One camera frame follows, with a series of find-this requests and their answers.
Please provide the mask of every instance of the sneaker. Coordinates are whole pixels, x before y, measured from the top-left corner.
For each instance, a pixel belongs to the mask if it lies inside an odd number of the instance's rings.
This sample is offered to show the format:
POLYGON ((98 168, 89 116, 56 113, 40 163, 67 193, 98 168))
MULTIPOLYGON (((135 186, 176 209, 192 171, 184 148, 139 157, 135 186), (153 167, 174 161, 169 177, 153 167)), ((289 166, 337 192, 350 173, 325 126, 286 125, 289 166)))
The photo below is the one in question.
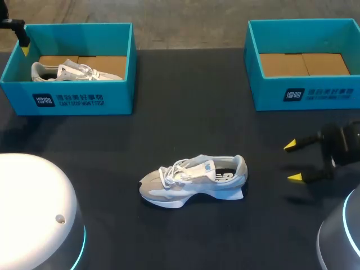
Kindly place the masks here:
POLYGON ((180 208, 198 193, 221 200, 240 200, 248 168, 242 156, 205 156, 160 167, 141 179, 140 194, 152 204, 180 208))
POLYGON ((31 66, 33 82, 52 82, 61 80, 122 80, 121 77, 97 71, 83 64, 67 59, 59 66, 44 66, 35 62, 31 66))

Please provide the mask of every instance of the cardboard box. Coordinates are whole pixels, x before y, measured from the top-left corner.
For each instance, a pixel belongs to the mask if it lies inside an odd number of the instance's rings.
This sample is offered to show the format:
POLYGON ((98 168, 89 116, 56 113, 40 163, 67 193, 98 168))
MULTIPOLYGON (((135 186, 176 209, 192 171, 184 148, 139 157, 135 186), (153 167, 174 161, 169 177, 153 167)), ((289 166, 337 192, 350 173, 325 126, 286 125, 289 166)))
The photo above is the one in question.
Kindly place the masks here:
POLYGON ((249 21, 244 59, 258 111, 360 108, 360 28, 353 19, 249 21), (310 75, 266 76, 263 53, 302 53, 310 75))
POLYGON ((92 69, 124 78, 126 59, 126 56, 79 57, 78 64, 85 64, 92 69))
POLYGON ((260 55, 266 77, 307 76, 308 70, 301 54, 263 53, 260 55))
POLYGON ((137 61, 132 24, 28 24, 25 31, 29 54, 17 43, 0 79, 17 115, 131 114, 137 61), (123 56, 124 80, 32 82, 31 66, 41 56, 123 56))
POLYGON ((339 53, 303 53, 303 58, 310 76, 350 75, 339 53))
POLYGON ((41 56, 39 62, 46 66, 59 66, 63 64, 67 59, 77 63, 78 56, 41 56))

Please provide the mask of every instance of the gray floor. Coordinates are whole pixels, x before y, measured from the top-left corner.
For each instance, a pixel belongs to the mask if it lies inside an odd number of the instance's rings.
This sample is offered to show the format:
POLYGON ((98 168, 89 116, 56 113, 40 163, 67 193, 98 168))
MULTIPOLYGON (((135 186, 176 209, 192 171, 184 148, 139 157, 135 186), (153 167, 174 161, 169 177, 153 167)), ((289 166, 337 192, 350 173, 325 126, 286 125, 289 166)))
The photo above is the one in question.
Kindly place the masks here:
MULTIPOLYGON (((248 20, 353 17, 359 0, 5 0, 10 16, 29 24, 134 23, 137 47, 242 47, 248 20)), ((0 30, 0 51, 16 37, 0 30)))

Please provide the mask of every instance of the shoe tongue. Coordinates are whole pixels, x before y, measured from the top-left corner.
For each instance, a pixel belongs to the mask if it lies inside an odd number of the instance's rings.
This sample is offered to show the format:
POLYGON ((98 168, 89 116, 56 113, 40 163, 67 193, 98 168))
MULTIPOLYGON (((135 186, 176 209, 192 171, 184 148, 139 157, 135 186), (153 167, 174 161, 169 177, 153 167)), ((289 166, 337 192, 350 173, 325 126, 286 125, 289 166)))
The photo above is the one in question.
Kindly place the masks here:
POLYGON ((72 62, 70 59, 67 59, 62 65, 58 66, 57 76, 59 77, 63 71, 70 72, 77 76, 85 76, 84 67, 75 62, 72 62))
POLYGON ((197 166, 186 168, 186 172, 178 172, 175 174, 175 179, 190 176, 191 178, 206 176, 210 180, 215 181, 216 172, 214 161, 208 160, 197 166))

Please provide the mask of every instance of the black tablecloth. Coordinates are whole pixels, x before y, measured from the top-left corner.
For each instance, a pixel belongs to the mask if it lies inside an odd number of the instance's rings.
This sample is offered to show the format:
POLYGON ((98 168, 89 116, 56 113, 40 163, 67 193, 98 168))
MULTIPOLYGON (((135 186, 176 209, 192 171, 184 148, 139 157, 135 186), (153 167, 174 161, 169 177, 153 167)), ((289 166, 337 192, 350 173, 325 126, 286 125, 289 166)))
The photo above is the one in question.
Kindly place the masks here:
MULTIPOLYGON (((8 53, 0 54, 0 72, 8 53)), ((321 222, 360 181, 358 166, 333 182, 286 177, 321 165, 318 146, 285 144, 356 110, 256 112, 242 49, 139 51, 130 116, 18 117, 0 93, 0 152, 58 165, 74 185, 88 232, 89 269, 319 269, 321 222), (249 194, 197 195, 166 210, 141 200, 137 182, 198 154, 242 155, 249 194)))

